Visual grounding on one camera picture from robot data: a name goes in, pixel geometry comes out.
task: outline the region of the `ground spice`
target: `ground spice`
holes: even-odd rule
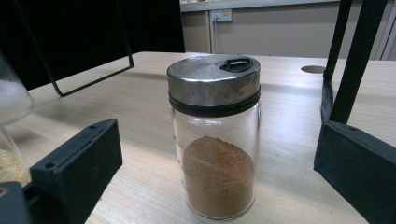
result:
[[[14,152],[0,149],[0,183],[18,181],[22,186],[30,181],[28,169],[26,169]]]
[[[184,151],[183,171],[189,203],[203,216],[234,217],[253,202],[253,161],[240,147],[197,139]]]

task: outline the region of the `metal lid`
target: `metal lid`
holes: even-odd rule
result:
[[[185,113],[186,108],[192,110],[188,114],[202,109],[216,114],[230,105],[241,107],[252,97],[255,104],[260,98],[260,63],[247,56],[193,57],[169,66],[167,75],[171,105]]]

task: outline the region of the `wall socket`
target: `wall socket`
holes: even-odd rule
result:
[[[233,10],[232,9],[219,9],[212,10],[212,21],[232,21],[233,20]]]

